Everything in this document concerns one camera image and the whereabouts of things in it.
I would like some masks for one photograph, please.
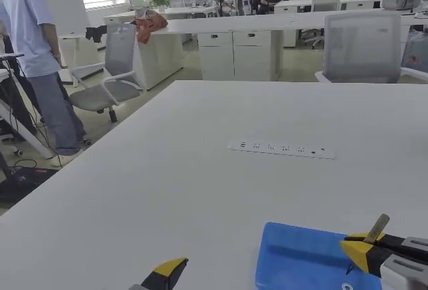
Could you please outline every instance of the person in white shirt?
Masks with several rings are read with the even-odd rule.
[[[6,27],[18,62],[33,86],[46,126],[54,134],[57,157],[52,166],[63,166],[79,155],[85,134],[58,84],[61,55],[54,20],[45,0],[0,0],[0,20]]]

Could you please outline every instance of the power strip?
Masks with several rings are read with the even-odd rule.
[[[278,155],[303,156],[306,158],[325,158],[334,160],[336,153],[327,148],[308,148],[306,146],[289,144],[261,143],[259,141],[238,141],[229,145],[233,151],[257,152]]]

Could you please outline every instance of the green plant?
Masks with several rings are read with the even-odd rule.
[[[152,7],[165,6],[168,7],[171,4],[169,0],[150,0],[150,5]]]
[[[133,4],[136,8],[147,7],[149,6],[149,2],[147,0],[136,0]]]

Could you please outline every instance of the orange bag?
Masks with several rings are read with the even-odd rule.
[[[137,10],[135,16],[136,38],[143,44],[147,44],[152,31],[157,31],[168,25],[164,17],[147,8]]]

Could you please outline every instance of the blue foam pad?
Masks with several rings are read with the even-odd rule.
[[[339,241],[345,235],[279,223],[263,231],[255,284],[269,290],[333,290],[347,283],[354,290],[381,290],[379,278],[355,267]]]

